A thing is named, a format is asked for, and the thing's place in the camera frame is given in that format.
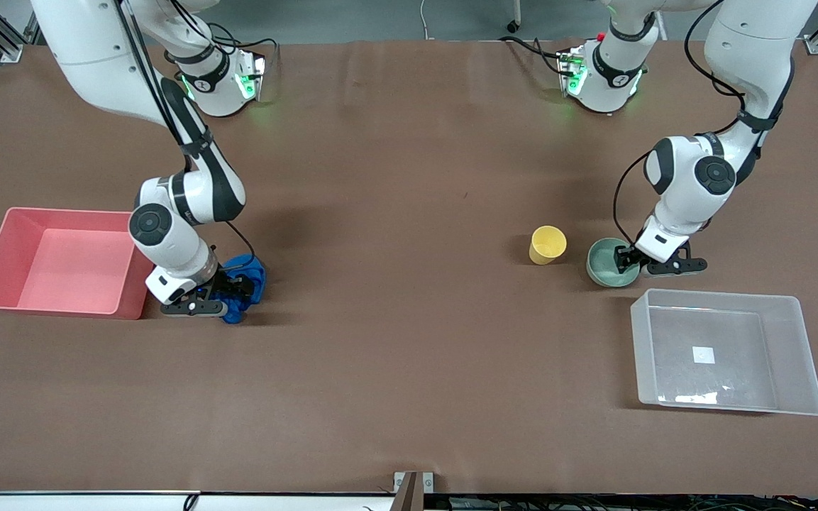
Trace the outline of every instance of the brown tabletop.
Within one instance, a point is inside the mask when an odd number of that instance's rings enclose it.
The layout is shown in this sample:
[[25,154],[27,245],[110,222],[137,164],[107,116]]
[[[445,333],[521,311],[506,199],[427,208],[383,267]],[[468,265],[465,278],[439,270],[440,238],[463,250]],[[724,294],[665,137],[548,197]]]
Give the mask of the brown tabletop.
[[[208,119],[264,303],[240,326],[153,299],[140,321],[0,313],[0,489],[377,491],[419,469],[448,492],[818,495],[818,417],[640,405],[629,326],[649,287],[795,295],[818,371],[818,56],[795,58],[765,157],[694,238],[708,271],[610,290],[583,260],[616,233],[620,172],[736,113],[680,43],[613,116],[504,43],[286,46],[272,103]],[[75,96],[48,49],[2,67],[0,222],[129,210],[181,164],[165,129]],[[655,201],[633,172],[624,224]],[[542,224],[570,239],[559,264],[526,258]]]

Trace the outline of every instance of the pink plastic tray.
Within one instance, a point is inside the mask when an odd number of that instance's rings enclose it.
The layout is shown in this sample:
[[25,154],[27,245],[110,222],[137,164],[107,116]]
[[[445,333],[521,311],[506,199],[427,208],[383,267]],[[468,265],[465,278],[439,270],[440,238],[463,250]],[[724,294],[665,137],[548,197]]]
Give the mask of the pink plastic tray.
[[128,235],[131,213],[13,207],[0,228],[0,309],[137,319],[151,263]]

